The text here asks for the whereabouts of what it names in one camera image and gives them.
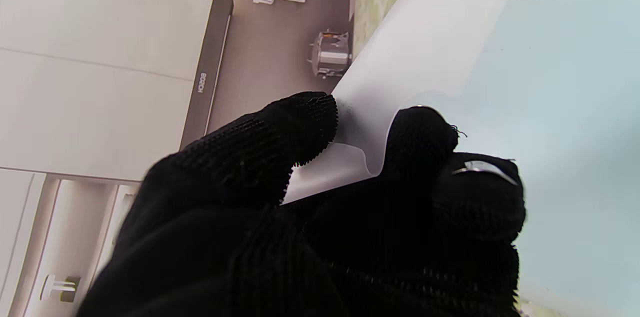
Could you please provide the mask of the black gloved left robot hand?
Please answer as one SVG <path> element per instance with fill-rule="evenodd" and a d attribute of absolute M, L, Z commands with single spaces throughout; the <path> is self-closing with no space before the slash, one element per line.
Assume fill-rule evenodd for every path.
<path fill-rule="evenodd" d="M 524 183 L 400 110 L 378 176 L 283 204 L 338 128 L 305 91 L 158 160 L 78 317 L 517 317 Z"/>

